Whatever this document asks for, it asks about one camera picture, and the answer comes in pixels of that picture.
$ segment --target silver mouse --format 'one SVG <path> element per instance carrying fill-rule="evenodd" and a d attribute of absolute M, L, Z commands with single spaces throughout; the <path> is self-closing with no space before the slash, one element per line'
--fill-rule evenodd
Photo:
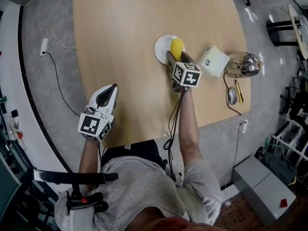
<path fill-rule="evenodd" d="M 229 89 L 228 97 L 229 97 L 229 102 L 230 102 L 231 105 L 236 104 L 237 95 L 236 95 L 236 89 L 234 87 Z"/>

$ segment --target white plate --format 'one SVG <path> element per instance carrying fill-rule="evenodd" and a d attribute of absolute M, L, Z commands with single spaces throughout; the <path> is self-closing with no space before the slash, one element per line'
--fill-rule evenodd
<path fill-rule="evenodd" d="M 163 35 L 154 44 L 154 54 L 156 58 L 165 65 L 168 65 L 166 52 L 170 50 L 173 39 L 178 39 L 174 35 Z"/>

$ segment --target red object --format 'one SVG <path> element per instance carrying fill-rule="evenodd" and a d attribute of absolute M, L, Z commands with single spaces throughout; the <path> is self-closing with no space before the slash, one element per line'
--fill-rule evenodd
<path fill-rule="evenodd" d="M 23 134 L 21 132 L 17 132 L 17 137 L 21 139 L 23 137 Z"/>
<path fill-rule="evenodd" d="M 288 202 L 286 199 L 282 199 L 280 202 L 280 208 L 288 207 Z"/>

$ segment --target yellow sponge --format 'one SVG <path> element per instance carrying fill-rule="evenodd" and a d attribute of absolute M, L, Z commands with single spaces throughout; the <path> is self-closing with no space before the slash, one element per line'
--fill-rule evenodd
<path fill-rule="evenodd" d="M 181 54 L 183 50 L 183 41 L 179 38 L 174 38 L 170 45 L 170 52 L 174 56 L 177 62 L 181 60 Z"/>

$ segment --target gray t-shirt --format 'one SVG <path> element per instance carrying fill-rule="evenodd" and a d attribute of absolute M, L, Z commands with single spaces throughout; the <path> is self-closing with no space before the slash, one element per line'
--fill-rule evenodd
<path fill-rule="evenodd" d="M 124 231 L 147 207 L 157 207 L 165 217 L 179 216 L 189 220 L 173 180 L 156 163 L 135 156 L 117 157 L 108 161 L 101 172 L 118 173 L 119 179 L 102 184 L 88 194 L 87 188 L 80 186 L 83 195 L 101 192 L 109 205 L 105 212 L 94 214 L 94 230 Z M 216 177 L 203 160 L 195 159 L 186 165 L 183 187 L 188 184 L 204 204 L 208 223 L 213 225 L 221 206 L 221 191 Z M 59 196 L 55 219 L 62 231 L 69 230 L 66 192 Z"/>

